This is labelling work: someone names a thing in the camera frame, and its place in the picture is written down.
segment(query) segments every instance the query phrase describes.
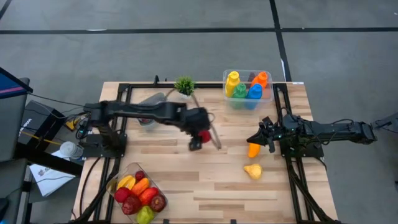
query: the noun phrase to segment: bowl of fruit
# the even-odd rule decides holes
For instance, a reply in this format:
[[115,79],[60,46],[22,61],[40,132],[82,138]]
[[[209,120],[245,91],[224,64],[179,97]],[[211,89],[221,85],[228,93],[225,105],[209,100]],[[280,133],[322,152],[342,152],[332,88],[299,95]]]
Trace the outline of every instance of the bowl of fruit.
[[137,163],[115,175],[106,190],[132,223],[149,224],[167,205],[167,198]]

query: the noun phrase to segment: small potted plant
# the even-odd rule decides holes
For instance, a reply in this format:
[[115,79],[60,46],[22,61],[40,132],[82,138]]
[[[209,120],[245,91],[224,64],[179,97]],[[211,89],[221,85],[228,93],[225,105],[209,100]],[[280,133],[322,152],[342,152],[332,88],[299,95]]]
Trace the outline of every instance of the small potted plant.
[[193,93],[195,82],[191,77],[180,77],[174,83],[174,88],[182,95],[183,98],[189,99]]

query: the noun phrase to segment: toy fruit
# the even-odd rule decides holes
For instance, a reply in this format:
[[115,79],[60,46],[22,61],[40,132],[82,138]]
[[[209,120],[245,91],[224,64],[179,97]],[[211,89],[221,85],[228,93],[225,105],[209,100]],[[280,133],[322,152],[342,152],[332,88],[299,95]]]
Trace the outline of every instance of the toy fruit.
[[122,211],[125,215],[137,213],[141,208],[141,201],[135,195],[130,195],[122,205]]
[[143,193],[145,189],[147,189],[149,186],[150,182],[148,178],[144,177],[135,186],[132,187],[131,192],[136,196],[140,196],[140,194]]
[[117,202],[123,203],[131,194],[130,189],[127,187],[121,187],[114,193],[114,199]]
[[249,158],[256,157],[260,152],[260,148],[261,146],[258,144],[249,143],[248,157]]
[[152,198],[157,194],[159,194],[159,189],[156,187],[149,187],[139,196],[139,200],[141,201],[142,205],[149,205],[152,201]]
[[155,213],[149,206],[144,206],[137,214],[136,220],[138,224],[150,224],[155,218]]
[[137,171],[137,172],[136,172],[136,180],[137,180],[137,181],[142,180],[142,178],[144,178],[144,177],[145,177],[144,171],[140,170],[140,171]]
[[156,195],[150,202],[150,208],[155,212],[161,212],[166,207],[166,198],[163,195]]
[[136,179],[132,175],[125,176],[119,181],[118,189],[121,187],[127,187],[131,190],[135,183]]
[[252,179],[254,179],[254,180],[260,179],[261,174],[262,174],[262,167],[259,164],[244,166],[243,169],[244,169],[244,171],[246,171],[249,174],[249,176]]
[[208,143],[211,140],[211,134],[207,130],[202,130],[198,133],[198,136],[201,137],[202,143]]

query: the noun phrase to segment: orange bottle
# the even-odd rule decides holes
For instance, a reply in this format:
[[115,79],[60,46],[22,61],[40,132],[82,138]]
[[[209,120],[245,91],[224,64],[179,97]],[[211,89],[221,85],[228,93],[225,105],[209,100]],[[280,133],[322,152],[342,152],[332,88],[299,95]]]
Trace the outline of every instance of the orange bottle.
[[267,79],[268,79],[267,73],[260,72],[258,76],[256,76],[254,80],[251,82],[250,88],[253,87],[254,84],[260,84],[262,88],[265,89],[267,86]]

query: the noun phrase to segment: blue bottle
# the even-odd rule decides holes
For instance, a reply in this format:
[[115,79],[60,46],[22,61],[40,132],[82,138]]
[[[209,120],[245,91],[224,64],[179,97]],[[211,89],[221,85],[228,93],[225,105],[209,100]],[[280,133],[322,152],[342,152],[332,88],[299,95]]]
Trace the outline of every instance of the blue bottle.
[[[259,100],[262,97],[262,86],[260,84],[254,84],[252,88],[249,89],[246,99]],[[245,102],[246,109],[254,110],[256,109],[258,102]]]

